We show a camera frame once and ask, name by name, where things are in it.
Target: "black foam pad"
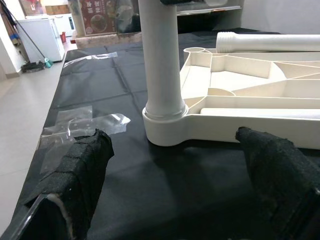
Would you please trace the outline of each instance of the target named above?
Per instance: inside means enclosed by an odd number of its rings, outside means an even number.
[[[252,186],[280,239],[320,238],[320,168],[294,144],[266,132],[241,127]]]

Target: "floor tile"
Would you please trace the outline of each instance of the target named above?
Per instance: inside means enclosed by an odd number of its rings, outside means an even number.
[[[27,173],[24,169],[0,176],[0,235],[11,221]]]

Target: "threaded end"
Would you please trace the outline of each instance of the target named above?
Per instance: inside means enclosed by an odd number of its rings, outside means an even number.
[[[232,53],[234,51],[233,41],[236,38],[236,33],[232,31],[219,32],[216,38],[217,53]]]

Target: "poster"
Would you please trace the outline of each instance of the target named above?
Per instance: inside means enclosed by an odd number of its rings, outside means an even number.
[[[79,0],[86,35],[116,32],[117,0]]]

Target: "tiled floor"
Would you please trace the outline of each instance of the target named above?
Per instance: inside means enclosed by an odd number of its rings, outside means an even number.
[[[76,48],[69,39],[64,47]],[[62,66],[0,81],[0,235],[11,221]]]

